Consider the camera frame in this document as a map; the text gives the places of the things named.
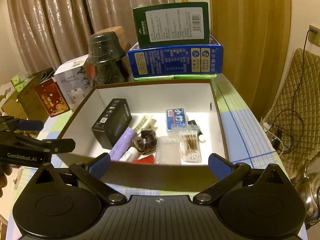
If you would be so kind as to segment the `purple bottle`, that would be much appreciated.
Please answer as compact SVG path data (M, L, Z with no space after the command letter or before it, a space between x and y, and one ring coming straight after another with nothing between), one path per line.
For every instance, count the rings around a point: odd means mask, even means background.
M131 147L137 132L128 127L109 152L112 161L119 161L124 153Z

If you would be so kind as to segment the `red foil snack packet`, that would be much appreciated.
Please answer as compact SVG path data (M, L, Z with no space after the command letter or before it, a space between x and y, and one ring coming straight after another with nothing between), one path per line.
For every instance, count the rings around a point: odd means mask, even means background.
M147 157L144 157L142 159L137 159L137 160L133 161L133 163L135 163L135 164L154 164L155 158L151 154L151 155L148 155Z

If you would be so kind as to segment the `brown cardboard cartons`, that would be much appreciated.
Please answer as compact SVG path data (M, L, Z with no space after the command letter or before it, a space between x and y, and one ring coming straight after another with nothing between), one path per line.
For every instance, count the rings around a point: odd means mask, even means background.
M1 114L21 119L46 121L48 113L37 96L34 87L52 77L53 68L35 74L18 73L1 86Z

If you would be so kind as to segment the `small white bottle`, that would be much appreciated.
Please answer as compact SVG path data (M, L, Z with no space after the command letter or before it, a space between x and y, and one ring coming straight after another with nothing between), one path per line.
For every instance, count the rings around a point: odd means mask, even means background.
M130 147L123 156L119 159L119 161L124 162L133 162L139 157L140 153L135 147Z

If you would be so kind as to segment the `cotton swab pack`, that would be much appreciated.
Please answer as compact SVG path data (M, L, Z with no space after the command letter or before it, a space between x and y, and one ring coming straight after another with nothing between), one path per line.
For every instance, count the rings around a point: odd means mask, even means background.
M180 143L180 156L184 162L197 163L202 161L197 131L187 127L172 128L172 133Z

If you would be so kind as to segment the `black product box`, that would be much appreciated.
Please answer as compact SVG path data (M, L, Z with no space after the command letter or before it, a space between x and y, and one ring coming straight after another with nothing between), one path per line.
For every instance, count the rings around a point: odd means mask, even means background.
M112 99L91 130L104 149L111 149L132 120L126 99Z

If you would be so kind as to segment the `brown hair scrunchie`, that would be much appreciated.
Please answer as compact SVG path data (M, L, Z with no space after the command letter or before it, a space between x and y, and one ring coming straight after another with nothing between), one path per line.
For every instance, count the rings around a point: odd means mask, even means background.
M156 148L157 136L153 130L142 130L140 135L135 137L133 144L139 153L145 154Z

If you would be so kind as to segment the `clear plastic case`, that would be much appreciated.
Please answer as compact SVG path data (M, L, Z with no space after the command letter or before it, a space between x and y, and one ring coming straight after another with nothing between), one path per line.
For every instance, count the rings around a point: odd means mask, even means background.
M159 137L157 138L155 163L161 165L180 165L180 143L177 138Z

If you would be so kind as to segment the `cream hair comb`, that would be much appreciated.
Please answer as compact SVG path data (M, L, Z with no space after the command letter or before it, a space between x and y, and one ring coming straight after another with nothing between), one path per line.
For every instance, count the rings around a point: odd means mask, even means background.
M133 130L140 134L143 130L154 129L156 124L156 119L153 118L151 114L143 114L138 118L138 122L133 126Z

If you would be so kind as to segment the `brown cardboard storage box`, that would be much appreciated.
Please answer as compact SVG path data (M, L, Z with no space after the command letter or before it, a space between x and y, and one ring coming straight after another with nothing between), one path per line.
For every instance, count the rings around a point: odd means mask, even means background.
M91 128L115 98L127 100L132 129L143 114L153 115L156 124L152 130L157 138L169 136L167 109L183 108L186 119L195 120L200 126L206 142L199 144L202 157L199 164L183 160L180 165L113 161L102 178L104 182L164 191L200 192L217 181L208 167L208 159L212 153L227 158L228 148L214 87L209 79L140 81L92 88L59 134L61 139L75 141L72 152L59 155L65 165L86 163L105 152Z

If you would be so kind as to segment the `quilted chair cushion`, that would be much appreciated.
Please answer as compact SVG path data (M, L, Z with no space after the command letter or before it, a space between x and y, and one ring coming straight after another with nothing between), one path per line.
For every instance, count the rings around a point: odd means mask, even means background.
M290 178L319 152L319 56L297 48L285 81L263 119Z

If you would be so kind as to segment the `green flat package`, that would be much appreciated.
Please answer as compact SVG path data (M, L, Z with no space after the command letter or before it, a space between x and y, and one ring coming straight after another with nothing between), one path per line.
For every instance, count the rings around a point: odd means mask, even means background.
M214 79L216 74L179 74L179 75L162 75L162 76L146 76L135 77L135 81L156 81L156 80L184 80L184 79Z

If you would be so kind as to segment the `beige curtain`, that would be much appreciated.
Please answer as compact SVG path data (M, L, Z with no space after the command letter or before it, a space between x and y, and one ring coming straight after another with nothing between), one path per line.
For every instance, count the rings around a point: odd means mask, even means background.
M174 0L7 0L10 23L22 62L36 73L85 55L88 39L121 26L137 42L133 9Z

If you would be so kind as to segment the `blue printed box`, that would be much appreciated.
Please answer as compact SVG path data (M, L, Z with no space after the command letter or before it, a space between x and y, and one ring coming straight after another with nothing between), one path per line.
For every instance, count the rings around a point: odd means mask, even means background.
M208 44L141 49L136 43L127 55L135 78L222 73L223 46L213 36Z

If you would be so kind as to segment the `green white label box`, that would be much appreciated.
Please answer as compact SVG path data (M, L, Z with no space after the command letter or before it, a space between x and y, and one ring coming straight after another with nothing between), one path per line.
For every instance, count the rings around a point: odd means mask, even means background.
M180 2L133 9L136 34L142 49L161 46L207 44L207 2Z

